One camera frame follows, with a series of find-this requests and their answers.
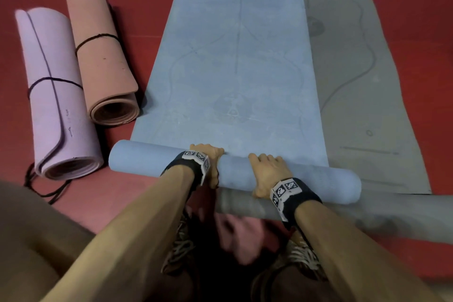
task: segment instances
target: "peach yoga mat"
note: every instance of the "peach yoga mat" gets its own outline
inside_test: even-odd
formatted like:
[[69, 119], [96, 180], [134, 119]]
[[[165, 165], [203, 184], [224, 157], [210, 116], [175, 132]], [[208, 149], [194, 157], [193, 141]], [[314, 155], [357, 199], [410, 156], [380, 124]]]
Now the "peach yoga mat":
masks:
[[139, 115], [134, 94], [138, 85], [118, 41], [107, 1], [66, 2], [88, 115], [93, 122], [108, 126], [134, 120]]

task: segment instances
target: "left hand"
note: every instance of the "left hand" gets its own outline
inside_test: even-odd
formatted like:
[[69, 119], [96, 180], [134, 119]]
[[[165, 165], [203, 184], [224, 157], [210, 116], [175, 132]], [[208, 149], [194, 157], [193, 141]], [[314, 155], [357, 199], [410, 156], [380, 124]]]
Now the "left hand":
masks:
[[191, 151], [201, 151], [205, 153], [209, 157], [209, 161], [211, 162], [211, 168], [206, 176], [206, 179], [209, 181], [209, 187], [215, 189], [219, 184], [219, 173], [217, 171], [217, 162], [219, 158], [225, 153], [223, 148], [213, 147], [212, 145], [194, 145], [191, 144], [190, 148]]

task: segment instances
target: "right hand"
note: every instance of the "right hand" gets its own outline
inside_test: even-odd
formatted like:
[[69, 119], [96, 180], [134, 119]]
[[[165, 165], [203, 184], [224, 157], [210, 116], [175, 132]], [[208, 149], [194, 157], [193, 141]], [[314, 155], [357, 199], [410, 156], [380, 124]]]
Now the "right hand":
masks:
[[274, 158], [272, 155], [260, 154], [260, 156], [256, 156], [256, 154], [251, 153], [249, 160], [256, 178], [254, 197], [270, 199], [270, 190], [279, 181], [293, 176], [281, 156]]

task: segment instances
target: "forearm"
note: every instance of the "forearm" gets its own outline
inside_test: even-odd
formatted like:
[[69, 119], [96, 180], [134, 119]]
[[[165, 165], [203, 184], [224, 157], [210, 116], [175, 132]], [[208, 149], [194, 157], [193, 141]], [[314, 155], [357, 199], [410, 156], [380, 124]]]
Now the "forearm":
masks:
[[345, 301], [441, 301], [371, 238], [316, 201], [301, 204], [296, 221]]
[[170, 168], [88, 244], [44, 301], [141, 301], [160, 274], [193, 179], [186, 166]]

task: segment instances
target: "red floor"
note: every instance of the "red floor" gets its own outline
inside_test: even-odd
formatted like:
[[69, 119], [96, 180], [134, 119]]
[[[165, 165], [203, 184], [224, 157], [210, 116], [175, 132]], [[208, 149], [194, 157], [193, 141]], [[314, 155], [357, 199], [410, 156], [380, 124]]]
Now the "red floor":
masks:
[[[173, 0], [109, 0], [115, 7], [140, 87], [146, 87]], [[422, 150], [432, 190], [452, 194], [453, 0], [374, 0], [397, 65], [405, 106]], [[27, 83], [14, 10], [44, 6], [67, 15], [65, 0], [0, 0], [0, 177], [23, 182], [33, 161]], [[133, 124], [105, 130], [111, 146]], [[104, 168], [72, 183], [56, 208], [99, 231], [155, 179]], [[52, 190], [54, 182], [37, 186]], [[377, 238], [418, 275], [453, 277], [453, 246]]]

